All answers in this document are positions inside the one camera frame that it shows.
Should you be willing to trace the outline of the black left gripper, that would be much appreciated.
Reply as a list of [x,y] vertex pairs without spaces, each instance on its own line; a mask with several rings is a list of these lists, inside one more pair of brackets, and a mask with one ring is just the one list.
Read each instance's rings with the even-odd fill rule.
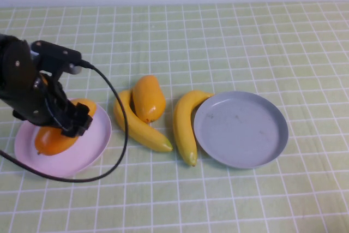
[[93,102],[72,102],[65,94],[62,84],[46,73],[40,73],[45,85],[45,104],[53,118],[53,127],[61,128],[68,138],[81,136],[93,120]]

